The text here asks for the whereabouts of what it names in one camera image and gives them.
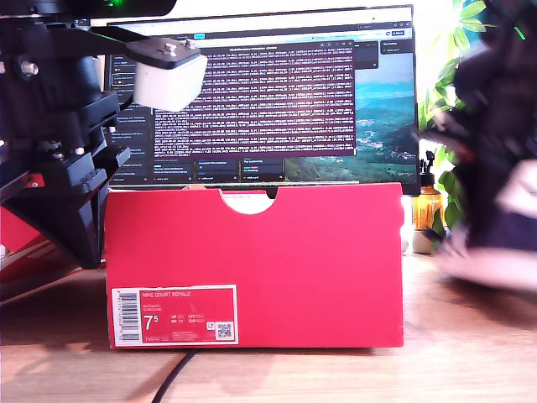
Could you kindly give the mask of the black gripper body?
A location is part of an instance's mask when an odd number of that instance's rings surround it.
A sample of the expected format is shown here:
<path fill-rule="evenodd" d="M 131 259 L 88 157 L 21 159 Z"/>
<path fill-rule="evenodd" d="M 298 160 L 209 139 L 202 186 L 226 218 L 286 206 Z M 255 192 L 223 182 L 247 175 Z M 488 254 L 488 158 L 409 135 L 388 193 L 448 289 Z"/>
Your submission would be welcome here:
<path fill-rule="evenodd" d="M 1 22 L 2 202 L 107 199 L 126 153 L 105 140 L 119 101 L 100 88 L 94 59 L 123 54 L 130 40 L 73 20 Z"/>

